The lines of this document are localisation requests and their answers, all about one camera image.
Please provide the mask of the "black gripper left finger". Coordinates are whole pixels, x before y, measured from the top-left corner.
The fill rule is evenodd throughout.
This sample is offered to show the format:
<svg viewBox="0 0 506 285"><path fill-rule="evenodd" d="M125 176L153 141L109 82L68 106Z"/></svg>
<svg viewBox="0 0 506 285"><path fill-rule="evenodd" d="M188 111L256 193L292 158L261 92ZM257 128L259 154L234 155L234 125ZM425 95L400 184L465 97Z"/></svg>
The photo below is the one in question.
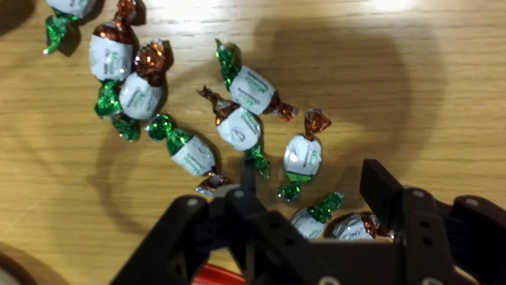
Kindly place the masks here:
<svg viewBox="0 0 506 285"><path fill-rule="evenodd" d="M189 285L218 249L229 250L245 285L289 285L295 274L284 258L283 226L259 204L254 171L245 168L240 182L212 201L174 199L110 285Z"/></svg>

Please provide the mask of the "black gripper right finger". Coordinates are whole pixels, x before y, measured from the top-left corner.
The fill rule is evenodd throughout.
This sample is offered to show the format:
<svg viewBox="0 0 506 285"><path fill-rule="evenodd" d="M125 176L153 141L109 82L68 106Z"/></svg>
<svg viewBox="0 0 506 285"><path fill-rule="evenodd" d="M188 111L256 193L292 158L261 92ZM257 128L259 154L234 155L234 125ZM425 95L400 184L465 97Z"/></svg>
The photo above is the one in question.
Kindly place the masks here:
<svg viewBox="0 0 506 285"><path fill-rule="evenodd" d="M452 204L428 192L403 187L378 160L365 160L360 195L379 223L400 236L408 283L506 285L506 211L476 196Z"/></svg>

